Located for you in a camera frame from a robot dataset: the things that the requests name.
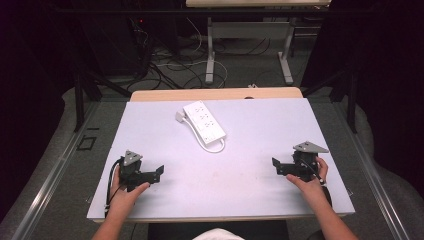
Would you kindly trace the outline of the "white desk with metal legs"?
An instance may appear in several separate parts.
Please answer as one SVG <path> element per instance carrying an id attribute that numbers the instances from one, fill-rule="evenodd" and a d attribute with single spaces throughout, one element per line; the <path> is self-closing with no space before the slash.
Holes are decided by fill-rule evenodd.
<path id="1" fill-rule="evenodd" d="M 186 0 L 186 6 L 195 10 L 319 10 L 328 6 L 332 0 Z M 208 59 L 206 65 L 206 84 L 214 80 L 215 51 L 213 41 L 218 38 L 265 38 L 284 41 L 284 48 L 278 53 L 283 80 L 287 85 L 293 84 L 293 77 L 287 61 L 291 42 L 294 38 L 296 17 L 286 17 L 285 21 L 242 22 L 228 20 L 217 22 L 212 17 L 207 18 Z"/>

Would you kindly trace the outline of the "white power strip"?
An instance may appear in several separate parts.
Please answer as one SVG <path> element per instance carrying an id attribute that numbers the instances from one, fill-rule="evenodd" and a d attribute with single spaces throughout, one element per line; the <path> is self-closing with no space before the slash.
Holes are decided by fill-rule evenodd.
<path id="1" fill-rule="evenodd" d="M 204 144 L 209 145 L 226 137 L 226 133 L 202 101 L 188 104 L 183 110 Z"/>

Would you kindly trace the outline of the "person's right hand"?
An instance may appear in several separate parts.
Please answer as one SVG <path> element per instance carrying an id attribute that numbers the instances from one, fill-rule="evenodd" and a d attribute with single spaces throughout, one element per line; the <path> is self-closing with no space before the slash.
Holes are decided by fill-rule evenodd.
<path id="1" fill-rule="evenodd" d="M 314 178 L 309 182 L 304 182 L 294 175 L 288 174 L 286 176 L 288 181 L 300 189 L 303 198 L 314 211 L 329 204 L 322 188 L 322 183 L 326 182 L 328 166 L 320 157 L 317 157 L 316 161 L 318 163 L 318 175 L 320 179 Z"/>

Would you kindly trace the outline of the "person's white clothing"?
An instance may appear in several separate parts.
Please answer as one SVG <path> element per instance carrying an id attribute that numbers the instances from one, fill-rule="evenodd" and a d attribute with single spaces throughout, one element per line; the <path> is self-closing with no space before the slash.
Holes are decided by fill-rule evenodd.
<path id="1" fill-rule="evenodd" d="M 192 240 L 245 240 L 245 239 L 225 229 L 215 228 L 194 237 Z"/>

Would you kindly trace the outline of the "person's left hand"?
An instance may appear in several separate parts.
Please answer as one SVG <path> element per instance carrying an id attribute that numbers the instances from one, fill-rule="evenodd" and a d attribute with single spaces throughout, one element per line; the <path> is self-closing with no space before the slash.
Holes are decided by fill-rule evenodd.
<path id="1" fill-rule="evenodd" d="M 125 186 L 120 185 L 120 167 L 117 166 L 112 178 L 109 210 L 106 219 L 124 221 L 132 211 L 137 198 L 149 187 L 149 183 L 143 183 L 128 192 Z"/>

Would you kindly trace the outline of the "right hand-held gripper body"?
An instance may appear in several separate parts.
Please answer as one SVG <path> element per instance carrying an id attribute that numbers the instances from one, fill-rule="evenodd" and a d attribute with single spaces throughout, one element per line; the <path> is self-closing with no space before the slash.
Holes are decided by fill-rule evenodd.
<path id="1" fill-rule="evenodd" d="M 288 174 L 297 176 L 305 182 L 311 181 L 313 176 L 320 179 L 316 158 L 319 153 L 328 153 L 328 150 L 309 141 L 297 144 L 293 149 L 294 163 L 281 163 L 279 168 L 285 168 Z"/>

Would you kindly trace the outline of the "black metal stand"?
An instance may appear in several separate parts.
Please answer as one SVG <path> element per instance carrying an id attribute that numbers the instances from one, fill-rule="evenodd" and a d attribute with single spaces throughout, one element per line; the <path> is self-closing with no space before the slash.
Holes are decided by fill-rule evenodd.
<path id="1" fill-rule="evenodd" d="M 78 132 L 85 122 L 84 95 L 87 95 L 91 101 L 96 102 L 100 101 L 102 98 L 102 93 L 100 92 L 98 85 L 104 85 L 124 97 L 130 97 L 132 95 L 130 91 L 121 88 L 117 84 L 93 71 L 74 73 L 73 78 L 76 110 L 75 132 Z"/>
<path id="2" fill-rule="evenodd" d="M 355 114 L 358 89 L 358 71 L 344 68 L 337 71 L 330 77 L 319 81 L 312 87 L 302 90 L 302 94 L 304 97 L 308 97 L 329 84 L 335 84 L 335 87 L 330 92 L 330 100 L 332 102 L 341 102 L 344 96 L 348 97 L 346 122 L 350 130 L 356 134 L 357 129 Z"/>

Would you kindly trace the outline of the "dark computer cabinet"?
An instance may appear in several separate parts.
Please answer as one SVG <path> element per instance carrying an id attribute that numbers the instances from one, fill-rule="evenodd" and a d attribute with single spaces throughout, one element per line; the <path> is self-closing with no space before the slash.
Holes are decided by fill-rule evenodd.
<path id="1" fill-rule="evenodd" d="M 145 76 L 148 58 L 139 55 L 133 30 L 123 16 L 80 18 L 100 71 L 105 76 Z"/>

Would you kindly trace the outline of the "metal floor rail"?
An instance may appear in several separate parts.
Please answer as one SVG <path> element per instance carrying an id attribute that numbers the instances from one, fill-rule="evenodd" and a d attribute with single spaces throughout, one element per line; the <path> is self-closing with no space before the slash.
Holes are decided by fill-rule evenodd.
<path id="1" fill-rule="evenodd" d="M 364 173 L 367 183 L 373 193 L 380 212 L 382 213 L 394 240 L 410 240 L 410 237 L 405 227 L 403 226 L 403 223 L 400 220 L 389 195 L 383 187 L 381 177 L 377 172 L 375 164 L 372 162 L 371 157 L 366 152 L 358 135 L 355 134 L 348 125 L 347 113 L 344 111 L 342 104 L 333 103 L 333 107 L 338 116 L 338 119 L 342 123 L 344 131 L 353 142 L 353 145 L 359 154 L 359 162 L 362 172 Z"/>
<path id="2" fill-rule="evenodd" d="M 95 230 L 86 215 L 98 178 L 98 108 L 88 105 L 86 122 L 77 132 L 67 123 L 59 126 L 30 187 L 18 198 L 19 218 L 9 240 L 86 240 Z"/>

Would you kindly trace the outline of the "white table cover board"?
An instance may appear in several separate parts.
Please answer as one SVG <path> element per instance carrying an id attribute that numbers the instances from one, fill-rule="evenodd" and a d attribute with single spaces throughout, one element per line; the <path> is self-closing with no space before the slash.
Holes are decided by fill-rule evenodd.
<path id="1" fill-rule="evenodd" d="M 204 151 L 190 128 L 175 119 L 182 101 L 129 102 L 105 165 L 127 150 L 141 168 L 164 165 L 160 182 L 137 200 L 130 219 L 140 222 L 287 219 L 312 214 L 299 189 L 277 175 L 272 158 L 289 163 L 304 141 L 325 146 L 304 98 L 211 100 L 206 106 L 226 133 Z"/>

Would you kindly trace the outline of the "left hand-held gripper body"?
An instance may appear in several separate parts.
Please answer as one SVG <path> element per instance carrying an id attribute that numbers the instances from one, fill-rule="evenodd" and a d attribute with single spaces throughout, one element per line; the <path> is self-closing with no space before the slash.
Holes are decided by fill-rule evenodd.
<path id="1" fill-rule="evenodd" d="M 128 192 L 133 191 L 143 183 L 148 183 L 146 177 L 149 175 L 158 175 L 156 170 L 153 172 L 142 172 L 142 155 L 127 150 L 125 155 L 119 160 L 120 166 L 120 184 L 125 186 Z"/>

